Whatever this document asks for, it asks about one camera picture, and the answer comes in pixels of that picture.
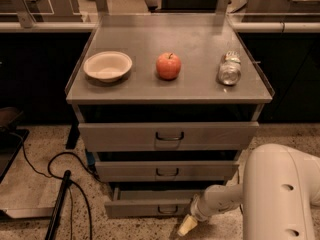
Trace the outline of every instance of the bowl rim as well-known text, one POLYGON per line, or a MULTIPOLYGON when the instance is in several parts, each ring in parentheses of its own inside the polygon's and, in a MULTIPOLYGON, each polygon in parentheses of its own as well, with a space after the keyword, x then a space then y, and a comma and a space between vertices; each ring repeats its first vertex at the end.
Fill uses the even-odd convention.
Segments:
POLYGON ((96 54, 90 56, 89 58, 87 58, 86 61, 84 62, 83 70, 89 77, 92 77, 92 78, 95 78, 95 79, 98 79, 98 80, 112 80, 112 79, 117 80, 117 79, 121 78, 123 75, 125 75, 127 72, 129 72, 131 67, 132 67, 132 60, 129 57, 129 55, 127 55, 127 54, 125 54, 123 52, 119 52, 119 51, 103 51, 103 52, 96 53, 96 54), (92 72, 88 70, 88 64, 90 63, 91 60, 95 59, 96 57, 102 56, 102 55, 120 55, 120 56, 122 56, 123 58, 125 58, 127 60, 127 62, 128 62, 127 64, 128 65, 117 76, 104 77, 104 78, 97 77, 95 74, 92 74, 92 72))

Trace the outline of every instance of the speckled floor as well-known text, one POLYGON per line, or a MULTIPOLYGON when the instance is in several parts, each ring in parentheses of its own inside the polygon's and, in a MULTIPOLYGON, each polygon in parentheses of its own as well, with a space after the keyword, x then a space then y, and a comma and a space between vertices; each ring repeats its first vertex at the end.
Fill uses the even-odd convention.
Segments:
MULTIPOLYGON (((27 156, 38 171, 47 174, 47 164, 57 153, 65 150, 69 126, 26 126, 30 134, 25 142, 27 156)), ((304 152, 320 156, 320 124, 262 124, 249 148, 239 159, 240 175, 248 155, 264 143, 287 145, 304 152)), ((85 162, 84 144, 80 139, 73 152, 85 162)), ((71 170, 72 179, 77 182, 88 197, 92 221, 93 239, 242 239, 242 215, 237 209, 212 217, 201 223, 185 237, 178 237, 176 230, 181 217, 108 219, 104 203, 109 200, 107 188, 95 181, 80 166, 75 158, 59 157, 52 164, 52 172, 63 175, 71 170)), ((228 184, 235 184, 237 175, 228 184)), ((60 187, 60 180, 46 178, 32 171, 20 151, 9 172, 0 184, 0 207, 39 208, 53 207, 60 187)), ((80 192, 71 187, 73 199, 73 239, 89 239, 88 214, 80 192)), ((62 209, 61 223, 56 239, 70 239, 71 199, 67 192, 62 209)), ((320 211, 312 210, 316 234, 320 235, 320 211)), ((44 239, 49 220, 12 221, 0 223, 0 239, 44 239)))

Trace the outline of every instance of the top drawer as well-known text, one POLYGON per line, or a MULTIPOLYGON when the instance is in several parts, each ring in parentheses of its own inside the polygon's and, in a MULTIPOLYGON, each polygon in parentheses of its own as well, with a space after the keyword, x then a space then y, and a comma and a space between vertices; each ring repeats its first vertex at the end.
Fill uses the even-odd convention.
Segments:
POLYGON ((257 122, 79 124, 90 152, 152 150, 241 150, 257 122))

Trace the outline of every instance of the drawer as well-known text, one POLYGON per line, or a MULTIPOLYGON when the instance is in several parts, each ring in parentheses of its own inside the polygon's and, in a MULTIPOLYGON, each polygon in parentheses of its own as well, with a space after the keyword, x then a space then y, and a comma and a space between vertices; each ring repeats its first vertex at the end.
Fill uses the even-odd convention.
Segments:
POLYGON ((195 186, 188 185, 163 186, 163 189, 153 187, 141 188, 139 184, 132 183, 132 188, 123 189, 119 184, 114 189, 111 202, 105 203, 109 218, 133 216, 184 216, 195 194, 201 193, 211 183, 201 183, 195 186))
POLYGON ((79 124, 90 152, 142 150, 241 150, 257 122, 79 124))
POLYGON ((96 162, 103 182, 227 181, 237 168, 234 161, 96 162))

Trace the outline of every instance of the gray cabinet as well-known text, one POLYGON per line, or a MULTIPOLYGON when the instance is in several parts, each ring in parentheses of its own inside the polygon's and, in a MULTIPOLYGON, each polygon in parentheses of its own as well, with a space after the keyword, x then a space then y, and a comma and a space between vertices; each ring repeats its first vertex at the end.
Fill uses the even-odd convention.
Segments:
POLYGON ((104 17, 83 61, 104 50, 125 52, 133 60, 129 77, 104 84, 87 78, 82 64, 75 70, 67 101, 100 179, 112 189, 109 217, 183 215, 194 194, 234 176, 272 95, 236 34, 214 19, 104 17), (183 62, 174 81, 155 75, 164 49, 183 62), (237 50, 243 63, 233 87, 216 80, 228 50, 237 50))

